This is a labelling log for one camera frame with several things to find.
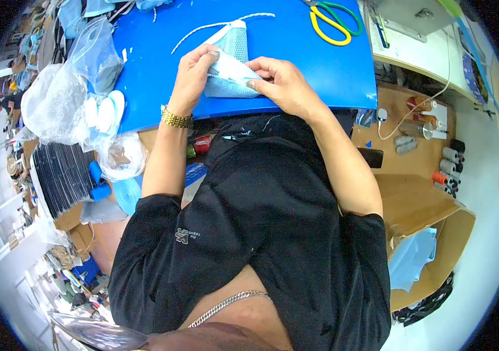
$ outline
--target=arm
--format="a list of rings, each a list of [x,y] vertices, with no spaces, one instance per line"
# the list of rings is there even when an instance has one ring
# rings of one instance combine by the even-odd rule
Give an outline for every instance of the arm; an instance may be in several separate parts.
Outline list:
[[[202,45],[179,61],[174,90],[168,111],[177,116],[190,116],[207,82],[207,70],[217,60],[218,48]],[[142,197],[168,194],[181,197],[185,184],[187,128],[160,123],[152,153],[142,181]]]
[[[290,62],[266,57],[249,61],[247,66],[265,79],[251,80],[250,88],[312,128],[339,207],[359,215],[382,216],[380,190],[369,165],[300,71]]]

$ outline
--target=person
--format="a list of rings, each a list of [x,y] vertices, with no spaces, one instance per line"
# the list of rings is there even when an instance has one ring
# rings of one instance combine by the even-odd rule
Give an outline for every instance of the person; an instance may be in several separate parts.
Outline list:
[[[21,109],[21,98],[27,90],[23,90],[14,95],[8,95],[4,99],[0,100],[0,112],[2,109],[6,109],[8,116],[12,116],[15,109]]]
[[[186,127],[214,50],[180,60],[114,257],[115,323],[150,334],[147,350],[380,349],[391,320],[378,185],[295,65],[246,63],[263,78],[248,87],[285,114],[223,121],[180,208]]]

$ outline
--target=red object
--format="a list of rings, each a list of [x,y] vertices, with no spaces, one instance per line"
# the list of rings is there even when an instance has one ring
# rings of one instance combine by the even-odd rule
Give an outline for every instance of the red object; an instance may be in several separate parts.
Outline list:
[[[435,171],[435,172],[433,172],[433,181],[436,181],[437,183],[442,184],[442,185],[447,185],[448,178],[444,174],[440,173],[439,171]]]
[[[196,153],[208,152],[211,146],[211,137],[198,137],[195,139],[195,143],[193,144],[193,149]]]

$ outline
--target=green scissor handle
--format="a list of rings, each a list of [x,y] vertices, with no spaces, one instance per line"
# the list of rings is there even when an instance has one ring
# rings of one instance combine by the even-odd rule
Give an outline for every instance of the green scissor handle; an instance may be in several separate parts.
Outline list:
[[[328,2],[328,1],[318,1],[318,3],[316,4],[316,6],[317,7],[321,7],[324,10],[328,11],[328,13],[331,15],[331,17],[335,18],[335,21],[339,25],[341,25],[341,27],[347,29],[349,31],[349,34],[351,34],[353,37],[358,37],[359,35],[362,34],[363,25],[362,25],[361,19],[358,18],[358,16],[355,15],[355,13],[353,11],[349,10],[345,6],[340,5],[340,4],[336,4],[334,2]],[[348,26],[346,26],[343,23],[343,21],[341,20],[341,18],[339,18],[339,16],[335,13],[335,11],[333,11],[332,9],[330,9],[330,7],[338,8],[340,10],[344,10],[346,13],[349,13],[349,15],[355,20],[355,22],[357,22],[357,31],[356,32],[352,31]]]

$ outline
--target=yellow scissor handle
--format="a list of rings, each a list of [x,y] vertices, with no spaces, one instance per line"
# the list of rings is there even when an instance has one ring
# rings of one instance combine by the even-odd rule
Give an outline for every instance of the yellow scissor handle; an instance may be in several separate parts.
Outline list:
[[[336,22],[332,21],[331,19],[327,18],[326,16],[324,16],[323,13],[321,13],[317,9],[316,6],[311,6],[310,10],[312,10],[312,12],[310,12],[310,19],[312,20],[312,26],[314,27],[314,30],[320,36],[320,38],[324,39],[326,42],[328,42],[328,43],[330,43],[332,45],[337,45],[337,46],[345,46],[345,45],[347,45],[347,44],[349,44],[351,42],[351,34],[349,34],[349,31],[347,31],[347,29],[341,27],[338,23],[336,23]],[[318,21],[317,21],[316,15],[319,18],[323,19],[328,24],[330,24],[330,25],[334,26],[335,28],[337,28],[340,32],[344,33],[345,34],[345,40],[343,40],[341,42],[338,42],[337,40],[333,40],[332,38],[329,38],[327,35],[325,35],[320,30],[320,27],[318,27]]]

